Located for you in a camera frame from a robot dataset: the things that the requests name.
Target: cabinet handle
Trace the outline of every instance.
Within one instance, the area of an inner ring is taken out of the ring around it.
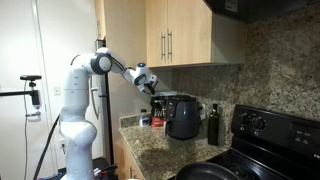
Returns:
[[[168,56],[167,59],[171,56],[171,62],[172,62],[172,32],[169,32],[169,29],[167,29],[168,33]]]
[[[161,59],[166,60],[166,36],[161,32]]]

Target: upper cabinet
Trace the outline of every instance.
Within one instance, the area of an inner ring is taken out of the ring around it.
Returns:
[[[202,0],[146,0],[146,19],[149,67],[244,63],[246,24]]]

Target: white wall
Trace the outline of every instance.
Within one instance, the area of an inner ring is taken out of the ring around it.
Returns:
[[[0,91],[22,91],[23,74],[41,74],[37,81],[41,92],[41,121],[28,123],[28,176],[32,179],[49,130],[61,108],[61,96],[53,95],[53,87],[62,86],[71,59],[94,51],[96,20],[93,1],[38,1],[42,46],[34,26],[31,1],[0,1]],[[30,113],[35,112],[27,96]],[[2,180],[23,179],[25,163],[23,96],[0,97],[0,174]],[[92,107],[87,119],[101,129]],[[40,176],[49,176],[65,166],[59,146],[61,136],[55,131],[55,146],[49,148]],[[102,156],[101,132],[93,145],[93,156]]]

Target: kitchen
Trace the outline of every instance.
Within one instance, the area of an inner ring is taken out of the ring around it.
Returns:
[[[121,54],[123,59],[132,60],[127,62],[128,66],[147,59],[146,45],[138,43],[145,42],[146,39],[146,30],[143,28],[145,2],[108,3],[105,12],[113,17],[113,21],[106,21],[106,32],[112,34],[107,36],[110,49]],[[156,71],[160,71],[157,74],[159,79],[165,79],[162,82],[162,85],[166,86],[163,90],[194,95],[200,102],[207,104],[207,107],[218,103],[223,110],[222,122],[231,121],[235,104],[319,120],[319,9],[319,4],[314,4],[281,17],[249,24],[243,65],[157,69]],[[123,81],[122,77],[114,74],[109,74],[109,77],[112,87],[112,119],[139,114],[141,108],[150,108],[149,97],[140,94],[135,87]],[[59,102],[53,106],[57,106],[52,112],[55,116],[58,114]],[[119,127],[120,123],[113,124],[113,129]],[[230,143],[230,128],[222,124],[220,130],[223,134],[220,141],[223,144]],[[121,134],[118,131],[113,133],[113,136],[117,137],[114,140],[115,152],[121,152]],[[123,161],[121,153],[119,154],[115,157],[118,164]]]

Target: frying pan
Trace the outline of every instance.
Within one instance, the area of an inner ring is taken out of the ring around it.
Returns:
[[[175,180],[240,180],[231,171],[214,163],[191,163],[180,169]]]

